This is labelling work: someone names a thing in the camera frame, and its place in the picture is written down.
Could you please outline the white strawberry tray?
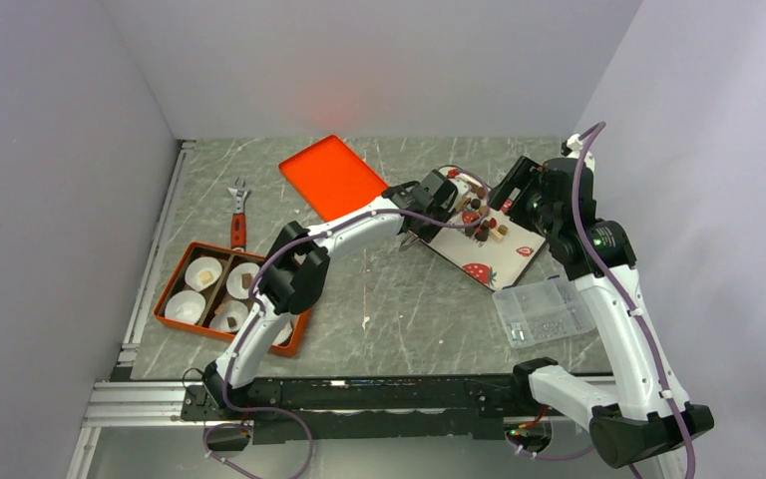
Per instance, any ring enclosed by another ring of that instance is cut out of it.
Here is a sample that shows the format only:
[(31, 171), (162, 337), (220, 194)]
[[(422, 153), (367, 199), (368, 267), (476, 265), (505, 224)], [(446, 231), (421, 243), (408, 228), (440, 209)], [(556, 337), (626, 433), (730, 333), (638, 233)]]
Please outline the white strawberry tray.
[[(445, 165), (439, 171), (446, 176), (450, 167), (457, 166)], [(512, 222), (508, 215), (510, 199), (500, 209), (491, 209), (491, 189), (459, 169), (471, 178), (471, 193), (456, 196), (451, 227), (441, 229), (426, 246), (491, 291), (513, 286), (546, 241)]]

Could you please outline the orange box lid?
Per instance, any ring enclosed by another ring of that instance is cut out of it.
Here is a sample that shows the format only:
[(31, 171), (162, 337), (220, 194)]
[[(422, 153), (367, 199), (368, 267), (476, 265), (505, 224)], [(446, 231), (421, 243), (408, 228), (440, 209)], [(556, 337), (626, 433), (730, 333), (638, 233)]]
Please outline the orange box lid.
[(284, 178), (324, 222), (367, 206), (387, 183), (335, 135), (281, 162)]

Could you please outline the orange chocolate box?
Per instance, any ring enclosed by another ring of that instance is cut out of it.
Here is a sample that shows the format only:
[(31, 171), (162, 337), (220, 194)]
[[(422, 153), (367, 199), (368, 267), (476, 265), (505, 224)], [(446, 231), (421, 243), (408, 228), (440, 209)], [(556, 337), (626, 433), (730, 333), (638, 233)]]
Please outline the orange chocolate box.
[[(206, 299), (206, 308), (200, 318), (200, 321), (196, 325), (189, 325), (166, 319), (164, 317), (164, 309), (168, 299), (181, 290), (192, 290), (185, 283), (185, 271), (194, 259), (202, 256), (217, 258), (222, 263), (223, 270), (217, 282), (215, 282), (207, 289), (199, 291), (199, 293), (202, 294)], [(210, 337), (212, 339), (223, 340), (225, 342), (233, 341), (236, 333), (230, 334), (214, 331), (209, 328), (209, 323), (215, 317), (214, 311), (217, 306), (230, 300), (244, 302), (248, 307), (248, 311), (251, 311), (253, 303), (249, 298), (244, 300), (235, 299), (227, 293), (225, 286), (228, 274), (230, 273), (231, 269), (243, 262), (255, 262), (258, 265), (261, 265), (264, 262), (264, 257), (259, 254), (233, 250), (203, 242), (190, 243), (186, 249), (186, 252), (174, 269), (174, 272), (167, 285), (165, 286), (160, 299), (158, 299), (157, 304), (155, 305), (155, 318), (168, 328), (178, 329), (191, 334)]]

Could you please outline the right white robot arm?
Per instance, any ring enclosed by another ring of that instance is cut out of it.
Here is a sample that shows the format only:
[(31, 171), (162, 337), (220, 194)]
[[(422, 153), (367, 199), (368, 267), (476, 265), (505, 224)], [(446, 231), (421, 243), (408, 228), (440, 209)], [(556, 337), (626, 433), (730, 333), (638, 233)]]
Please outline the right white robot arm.
[(533, 414), (553, 409), (588, 432), (603, 462), (618, 469), (680, 447), (712, 430), (710, 408), (691, 402), (644, 317), (636, 256), (625, 229), (596, 214), (593, 172), (573, 158), (517, 159), (490, 194), (510, 220), (543, 237), (588, 308), (616, 387), (608, 393), (548, 357), (514, 366), (510, 400)]

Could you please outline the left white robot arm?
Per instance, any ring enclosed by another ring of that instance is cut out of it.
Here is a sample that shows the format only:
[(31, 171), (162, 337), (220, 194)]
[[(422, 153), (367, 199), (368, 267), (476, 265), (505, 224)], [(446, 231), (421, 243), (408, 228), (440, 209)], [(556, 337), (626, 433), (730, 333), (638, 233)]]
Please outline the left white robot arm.
[(452, 180), (433, 170), (334, 221), (284, 226), (252, 281), (248, 316), (228, 349), (203, 371), (207, 406), (223, 419), (244, 410), (246, 390), (268, 349), (292, 317), (318, 301), (333, 262), (387, 237), (434, 237), (448, 226), (458, 193)]

